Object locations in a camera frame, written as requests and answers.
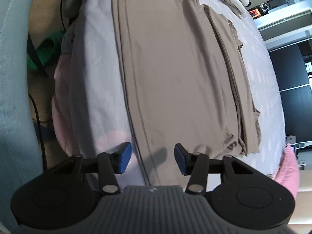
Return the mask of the taupe long sleeve shirt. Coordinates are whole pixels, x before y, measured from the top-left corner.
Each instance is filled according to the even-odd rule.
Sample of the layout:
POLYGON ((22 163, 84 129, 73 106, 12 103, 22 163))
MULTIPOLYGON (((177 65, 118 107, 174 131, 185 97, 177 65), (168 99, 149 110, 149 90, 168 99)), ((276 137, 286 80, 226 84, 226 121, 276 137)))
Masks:
POLYGON ((178 143, 212 159, 259 151, 242 43, 199 0, 112 0, 126 105, 151 185, 185 186, 178 143))

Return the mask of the polka dot bed sheet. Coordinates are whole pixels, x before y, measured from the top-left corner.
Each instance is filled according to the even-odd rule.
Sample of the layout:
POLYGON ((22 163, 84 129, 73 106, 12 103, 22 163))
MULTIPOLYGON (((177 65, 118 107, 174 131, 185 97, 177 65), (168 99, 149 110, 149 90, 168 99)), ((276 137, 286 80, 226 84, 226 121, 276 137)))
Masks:
MULTIPOLYGON (((259 112, 259 151, 237 156, 264 173, 279 166, 285 149, 285 122, 280 92, 269 53, 254 21, 236 16, 220 0, 199 0, 232 22, 253 103, 259 112)), ((112 0, 82 0, 67 29, 55 74, 52 117, 58 142, 68 155, 96 157, 131 142, 133 153, 120 186, 150 185, 129 118, 120 68, 112 0)))

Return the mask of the pink pillow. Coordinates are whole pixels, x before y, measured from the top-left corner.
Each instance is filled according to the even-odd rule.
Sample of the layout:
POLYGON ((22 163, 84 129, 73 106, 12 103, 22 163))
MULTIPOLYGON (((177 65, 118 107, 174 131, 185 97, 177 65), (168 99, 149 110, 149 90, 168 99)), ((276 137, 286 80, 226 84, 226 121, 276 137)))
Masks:
POLYGON ((282 155, 282 159, 275 174, 274 181, 284 186, 294 197, 297 197, 300 174, 295 152, 288 143, 282 155))

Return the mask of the white bedside table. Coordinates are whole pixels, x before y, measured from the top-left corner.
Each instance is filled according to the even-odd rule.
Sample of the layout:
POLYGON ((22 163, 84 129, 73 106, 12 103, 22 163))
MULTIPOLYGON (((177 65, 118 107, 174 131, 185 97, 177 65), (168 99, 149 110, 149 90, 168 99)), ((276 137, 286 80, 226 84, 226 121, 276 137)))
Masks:
POLYGON ((290 144, 295 153, 299 169, 301 171, 310 171, 312 165, 311 141, 296 142, 296 136, 287 136, 286 142, 290 144))

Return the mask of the cream padded headboard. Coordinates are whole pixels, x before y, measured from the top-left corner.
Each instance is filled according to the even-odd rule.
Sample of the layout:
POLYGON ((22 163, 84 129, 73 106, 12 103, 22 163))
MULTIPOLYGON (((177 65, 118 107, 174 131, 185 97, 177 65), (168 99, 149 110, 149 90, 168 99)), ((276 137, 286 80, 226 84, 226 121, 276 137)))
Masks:
POLYGON ((312 191, 311 170, 300 171, 300 183, 296 197, 295 211, 288 223, 295 233, 311 232, 312 191))

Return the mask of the green object on floor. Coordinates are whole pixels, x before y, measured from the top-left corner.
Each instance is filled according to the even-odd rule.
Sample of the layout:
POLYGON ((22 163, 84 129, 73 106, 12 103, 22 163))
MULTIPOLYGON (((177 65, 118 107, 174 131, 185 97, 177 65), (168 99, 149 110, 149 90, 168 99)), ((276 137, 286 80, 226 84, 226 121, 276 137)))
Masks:
POLYGON ((35 52, 44 68, 58 61, 61 53, 61 43, 65 31, 54 31, 48 35, 36 48, 35 52))

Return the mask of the black sliding wardrobe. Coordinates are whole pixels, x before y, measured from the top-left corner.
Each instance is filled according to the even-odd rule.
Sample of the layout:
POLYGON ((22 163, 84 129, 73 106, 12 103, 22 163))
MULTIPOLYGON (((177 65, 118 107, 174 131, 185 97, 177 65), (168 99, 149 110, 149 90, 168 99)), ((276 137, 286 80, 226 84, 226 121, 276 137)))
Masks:
POLYGON ((297 142, 311 141, 311 87, 297 44, 269 53, 281 95, 285 133, 297 142))

